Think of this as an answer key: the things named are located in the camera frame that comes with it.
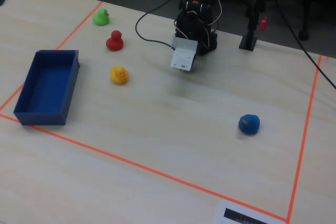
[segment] cable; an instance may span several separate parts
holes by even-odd
[[[160,9],[162,6],[166,5],[166,4],[169,3],[170,1],[171,1],[171,0],[167,0],[167,1],[164,2],[163,4],[159,5],[158,7],[154,8],[154,9],[150,10],[149,12],[145,13],[144,15],[142,15],[142,16],[138,19],[138,21],[135,23],[135,32],[136,32],[136,34],[137,34],[140,38],[142,38],[142,39],[145,40],[145,41],[160,43],[160,44],[166,45],[166,46],[172,48],[173,50],[175,50],[175,48],[174,48],[173,46],[169,45],[169,44],[166,43],[166,42],[162,42],[162,41],[154,40],[154,39],[146,39],[146,38],[142,37],[142,36],[139,34],[139,32],[138,32],[138,23],[139,23],[140,20],[143,19],[144,16],[146,16],[146,15],[149,14],[149,13],[152,13],[152,12],[156,11],[157,9]]]
[[[206,46],[206,45],[204,44],[204,42],[202,42],[202,43],[204,44],[204,46],[205,46],[206,48],[209,48],[209,47],[210,47],[210,36],[209,36],[209,32],[208,32],[208,30],[206,29],[205,26],[203,26],[203,27],[204,27],[204,29],[205,29],[205,31],[206,31],[206,34],[208,35],[208,46]]]
[[[214,33],[215,31],[217,31],[218,28],[219,28],[219,21],[217,21],[217,26],[216,26],[216,28],[211,33]]]
[[[220,11],[221,11],[221,13],[220,13],[219,16],[216,18],[215,21],[213,21],[212,23],[207,24],[207,25],[212,25],[212,24],[216,23],[217,20],[219,20],[221,14],[222,14],[222,5],[221,5],[221,1],[220,1],[220,0],[218,0],[218,3],[219,3],[219,6],[220,6]]]
[[[320,67],[316,64],[316,62],[311,58],[311,56],[309,55],[309,53],[305,50],[305,48],[303,47],[302,43],[300,42],[299,38],[296,36],[293,28],[291,27],[291,25],[289,24],[287,18],[285,17],[284,13],[282,12],[279,4],[278,4],[278,0],[274,0],[275,4],[279,10],[280,15],[282,16],[282,19],[285,21],[286,25],[288,26],[290,32],[293,34],[294,39],[297,41],[297,43],[299,44],[299,46],[301,47],[302,51],[305,52],[305,54],[308,56],[308,58],[311,60],[311,62],[313,62],[313,64],[315,65],[315,67],[320,71],[320,73],[325,77],[325,79],[327,81],[329,81],[329,83],[334,87],[334,89],[336,89],[335,84],[326,76],[326,74],[320,69]]]
[[[176,28],[176,30],[178,30],[181,34],[183,34],[183,36],[186,38],[186,39],[189,39],[188,36],[186,36],[186,34],[184,32],[182,32],[181,30],[179,30],[179,28],[177,27],[177,25],[175,24],[176,20],[174,20],[174,26]]]

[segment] blue plastic bin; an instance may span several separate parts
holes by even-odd
[[[22,125],[65,125],[79,70],[77,50],[35,53],[14,114]]]

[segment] blue rubber duck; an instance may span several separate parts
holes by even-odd
[[[256,134],[260,127],[260,119],[257,115],[244,115],[240,118],[238,127],[245,134]]]

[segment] orange tape line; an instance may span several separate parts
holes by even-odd
[[[9,117],[9,116],[2,115],[2,114],[0,114],[0,116],[3,117],[3,118],[6,118],[6,119],[8,119],[8,120],[11,120],[11,121],[20,123],[19,120],[16,120],[16,119],[11,118],[11,117]],[[44,130],[44,129],[39,128],[39,127],[36,127],[36,126],[32,126],[32,125],[31,125],[31,126],[29,126],[29,127],[30,127],[30,128],[33,128],[33,129],[35,129],[35,130],[41,131],[41,132],[43,132],[43,133],[46,133],[46,134],[48,134],[48,135],[57,137],[57,138],[59,138],[59,139],[65,140],[65,141],[70,142],[70,143],[72,143],[72,144],[79,145],[79,146],[81,146],[81,147],[84,147],[84,148],[90,149],[90,150],[92,150],[92,151],[101,153],[101,154],[103,154],[103,155],[106,155],[106,156],[115,158],[115,159],[117,159],[117,160],[123,161],[123,162],[125,162],[125,163],[128,163],[128,164],[130,164],[130,165],[136,166],[136,167],[138,167],[138,168],[147,170],[147,171],[149,171],[149,172],[151,172],[151,173],[155,173],[155,174],[157,174],[157,175],[159,175],[159,176],[162,176],[162,177],[171,179],[171,180],[173,180],[173,181],[175,181],[175,182],[178,182],[178,183],[181,183],[181,184],[183,184],[183,185],[190,186],[190,187],[192,187],[192,188],[195,188],[195,189],[197,189],[197,190],[203,191],[203,192],[205,192],[205,193],[208,193],[208,194],[217,196],[217,197],[222,198],[222,199],[226,199],[226,200],[232,201],[232,202],[237,203],[237,204],[239,204],[239,205],[242,205],[242,206],[244,206],[244,207],[248,207],[248,208],[253,209],[253,210],[255,210],[255,211],[258,211],[258,212],[261,212],[261,213],[263,213],[263,214],[269,215],[269,216],[271,216],[271,217],[273,217],[273,218],[276,218],[276,219],[279,219],[279,220],[282,220],[282,221],[286,221],[286,219],[285,219],[284,217],[277,216],[277,215],[275,215],[275,214],[273,214],[273,213],[271,213],[271,212],[268,212],[268,211],[266,211],[266,210],[263,210],[263,209],[254,207],[254,206],[252,206],[252,205],[246,204],[246,203],[241,202],[241,201],[239,201],[239,200],[232,199],[232,198],[227,197],[227,196],[225,196],[225,195],[222,195],[222,194],[216,193],[216,192],[214,192],[214,191],[208,190],[208,189],[206,189],[206,188],[203,188],[203,187],[194,185],[194,184],[192,184],[192,183],[186,182],[186,181],[184,181],[184,180],[181,180],[181,179],[179,179],[179,178],[173,177],[173,176],[171,176],[171,175],[168,175],[168,174],[159,172],[158,170],[154,170],[154,169],[149,168],[149,167],[147,167],[147,166],[144,166],[144,165],[138,164],[138,163],[136,163],[136,162],[130,161],[130,160],[126,159],[126,158],[123,158],[123,157],[114,155],[114,154],[112,154],[112,153],[103,151],[103,150],[101,150],[101,149],[95,148],[95,147],[93,147],[93,146],[90,146],[90,145],[87,145],[87,144],[84,144],[84,143],[80,143],[80,142],[75,141],[75,140],[72,140],[72,139],[70,139],[70,138],[68,138],[68,137],[58,135],[58,134],[56,134],[56,133],[53,133],[53,132]]]
[[[92,14],[102,5],[102,1],[92,10],[92,12],[90,12],[90,14],[82,20],[81,23],[79,23],[79,25],[71,32],[71,34],[69,34],[68,37],[65,38],[65,40],[62,41],[62,43],[56,48],[56,50],[59,50],[65,42],[68,41],[68,39],[74,35],[74,33],[85,23],[85,21],[87,21]],[[7,106],[7,104],[9,104],[9,102],[13,99],[13,97],[23,88],[23,84],[8,98],[8,100],[0,107],[0,111]]]
[[[92,10],[92,12],[90,12],[90,14],[82,20],[81,23],[79,23],[79,25],[71,32],[71,34],[69,34],[68,37],[65,38],[65,40],[63,40],[63,42],[56,48],[56,50],[60,49],[65,42],[67,42],[67,40],[72,36],[74,35],[75,32],[77,32],[77,30],[85,23],[85,21],[87,21],[91,16],[92,14],[102,5],[102,1]]]
[[[321,65],[321,60],[322,60],[322,55],[320,55],[320,57],[319,57],[319,61],[317,63],[318,66]],[[309,119],[310,119],[310,112],[311,112],[311,107],[313,105],[314,93],[315,93],[315,88],[316,88],[316,83],[317,83],[318,76],[319,76],[319,70],[316,69],[316,71],[315,71],[315,77],[314,77],[314,82],[313,82],[313,86],[311,88],[311,93],[310,93],[310,99],[309,99],[308,110],[307,110],[307,115],[306,115],[306,122],[305,122],[305,125],[304,125],[305,127],[304,127],[304,130],[303,130],[303,136],[302,136],[302,142],[301,142],[301,148],[300,148],[298,166],[296,168],[296,174],[295,174],[295,179],[294,179],[294,185],[293,185],[292,195],[290,197],[290,204],[289,204],[289,209],[288,209],[288,213],[287,213],[286,223],[290,222],[290,217],[291,217],[292,211],[293,211],[293,205],[294,205],[294,199],[295,199],[296,190],[297,190],[297,187],[298,187],[298,181],[299,181],[299,175],[300,175],[300,169],[301,169],[303,151],[305,150],[304,149],[304,145],[306,143],[306,137],[307,137],[307,131],[308,131],[308,125],[309,125]]]
[[[0,111],[7,106],[7,104],[9,104],[9,102],[13,99],[14,96],[16,96],[16,94],[18,92],[20,92],[20,90],[23,88],[23,84],[8,98],[8,100],[2,104],[2,106],[0,107]]]

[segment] yellow rubber duck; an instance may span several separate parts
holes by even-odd
[[[128,71],[122,66],[114,66],[111,68],[110,78],[117,84],[125,84],[128,81]]]

